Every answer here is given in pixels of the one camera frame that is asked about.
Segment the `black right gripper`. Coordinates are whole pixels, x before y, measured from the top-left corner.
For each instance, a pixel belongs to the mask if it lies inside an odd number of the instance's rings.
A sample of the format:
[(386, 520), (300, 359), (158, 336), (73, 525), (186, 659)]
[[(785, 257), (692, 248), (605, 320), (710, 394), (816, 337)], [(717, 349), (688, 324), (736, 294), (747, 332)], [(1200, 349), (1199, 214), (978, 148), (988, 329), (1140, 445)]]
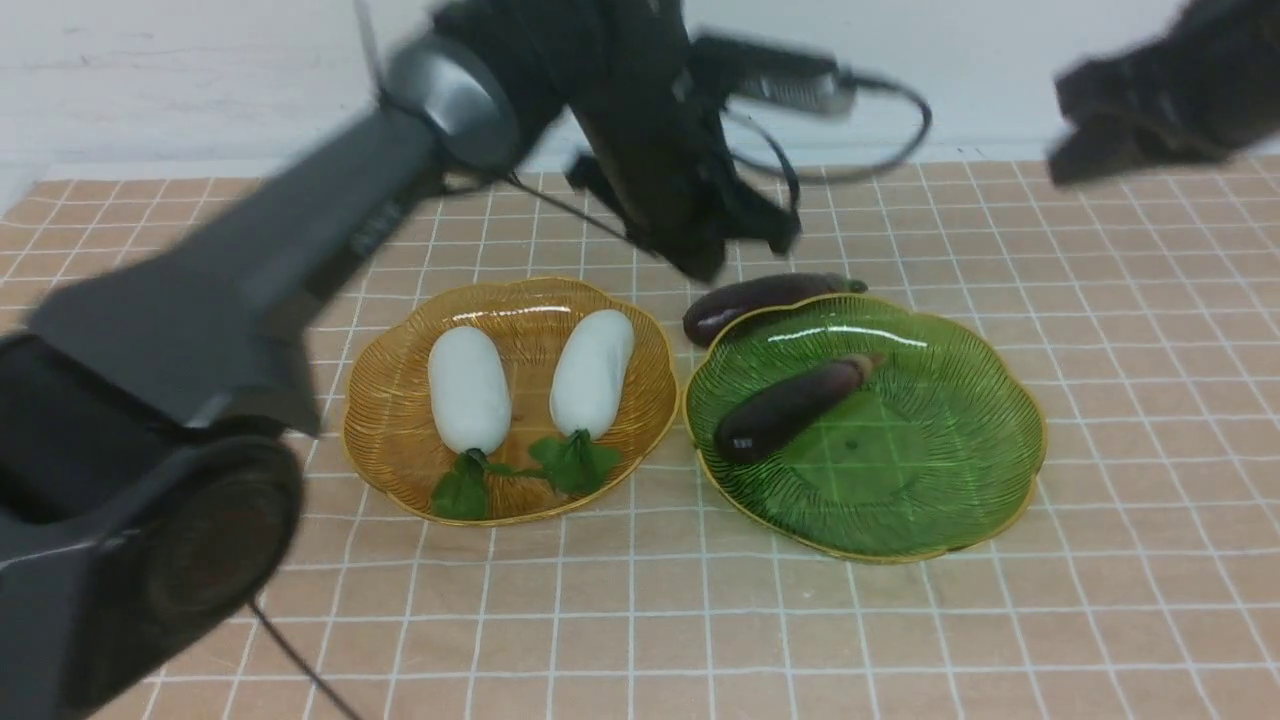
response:
[(1057, 187), (1160, 168), (1222, 165), (1277, 135), (1279, 5), (1192, 1), (1160, 38), (1091, 58), (1055, 82), (1070, 132)]

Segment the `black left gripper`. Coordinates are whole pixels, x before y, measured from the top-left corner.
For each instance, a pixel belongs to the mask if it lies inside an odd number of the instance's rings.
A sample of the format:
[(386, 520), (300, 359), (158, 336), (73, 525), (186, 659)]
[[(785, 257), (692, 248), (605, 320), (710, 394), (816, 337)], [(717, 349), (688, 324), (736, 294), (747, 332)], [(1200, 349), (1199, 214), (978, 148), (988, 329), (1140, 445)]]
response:
[(689, 60), (668, 78), (634, 74), (570, 106), (590, 147), (570, 183), (609, 208), (630, 243), (699, 284), (717, 279), (731, 242), (786, 256), (800, 234), (791, 169), (787, 208), (736, 169), (721, 115), (741, 78), (733, 63)]

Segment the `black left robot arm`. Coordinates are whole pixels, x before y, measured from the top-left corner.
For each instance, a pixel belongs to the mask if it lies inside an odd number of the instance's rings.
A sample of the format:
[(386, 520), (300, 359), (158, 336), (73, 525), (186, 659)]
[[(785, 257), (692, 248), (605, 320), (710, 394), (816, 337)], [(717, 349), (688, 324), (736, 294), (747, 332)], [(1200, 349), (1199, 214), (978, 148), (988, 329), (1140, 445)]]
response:
[(305, 336), (449, 174), (509, 176), (564, 110), (628, 238), (708, 282), (750, 222), (721, 104), (778, 47), (678, 1), (453, 1), (375, 102), (150, 258), (63, 284), (3, 338), (3, 716), (86, 719), (251, 603), (321, 425)]

